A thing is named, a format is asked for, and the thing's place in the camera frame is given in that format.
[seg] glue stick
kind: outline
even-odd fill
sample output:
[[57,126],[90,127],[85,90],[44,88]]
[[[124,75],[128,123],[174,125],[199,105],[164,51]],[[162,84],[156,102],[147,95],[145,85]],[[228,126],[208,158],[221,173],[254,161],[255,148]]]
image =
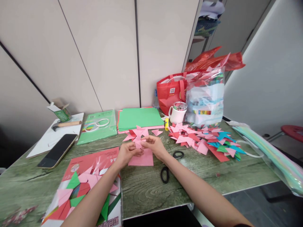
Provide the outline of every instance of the glue stick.
[[168,118],[165,118],[164,126],[165,126],[165,130],[168,131],[168,127],[169,127]]

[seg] hammer handle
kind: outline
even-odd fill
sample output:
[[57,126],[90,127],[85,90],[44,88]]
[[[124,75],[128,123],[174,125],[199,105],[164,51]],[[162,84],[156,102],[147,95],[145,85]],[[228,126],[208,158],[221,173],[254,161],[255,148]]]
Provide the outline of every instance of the hammer handle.
[[73,122],[67,122],[67,123],[60,123],[60,124],[58,124],[58,127],[66,127],[66,126],[80,125],[80,124],[82,124],[82,121],[73,121]]

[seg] small cardboard box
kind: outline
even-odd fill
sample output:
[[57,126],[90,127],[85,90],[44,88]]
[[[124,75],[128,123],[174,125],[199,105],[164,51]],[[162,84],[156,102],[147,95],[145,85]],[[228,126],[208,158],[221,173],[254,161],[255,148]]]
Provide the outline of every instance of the small cardboard box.
[[51,101],[50,106],[47,108],[54,112],[62,122],[66,122],[71,119],[70,113],[66,109],[68,105],[69,104],[64,105],[60,98],[56,98]]

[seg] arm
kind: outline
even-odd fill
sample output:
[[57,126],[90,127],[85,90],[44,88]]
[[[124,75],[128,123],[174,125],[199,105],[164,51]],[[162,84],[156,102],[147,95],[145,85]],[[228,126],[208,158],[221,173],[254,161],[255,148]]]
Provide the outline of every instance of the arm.
[[141,142],[164,162],[183,186],[195,206],[216,227],[234,227],[237,224],[253,226],[227,199],[208,183],[179,163],[165,149],[159,137],[146,136]]
[[141,149],[136,149],[135,143],[122,144],[116,161],[101,177],[98,183],[89,191],[78,206],[65,219],[62,227],[95,227],[99,215],[120,170],[126,166],[133,156],[140,157]]

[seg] scissors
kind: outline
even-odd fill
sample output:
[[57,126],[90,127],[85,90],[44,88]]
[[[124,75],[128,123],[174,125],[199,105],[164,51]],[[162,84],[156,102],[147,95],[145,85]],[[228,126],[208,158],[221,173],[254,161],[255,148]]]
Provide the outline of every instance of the scissors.
[[[184,153],[182,151],[175,151],[174,154],[173,154],[173,157],[175,159],[183,158],[184,157]],[[164,178],[163,178],[163,173],[164,172],[166,172],[166,180],[164,180]],[[164,166],[163,169],[161,170],[160,177],[161,177],[161,180],[163,181],[163,183],[168,183],[168,180],[169,180],[169,168],[167,166]]]

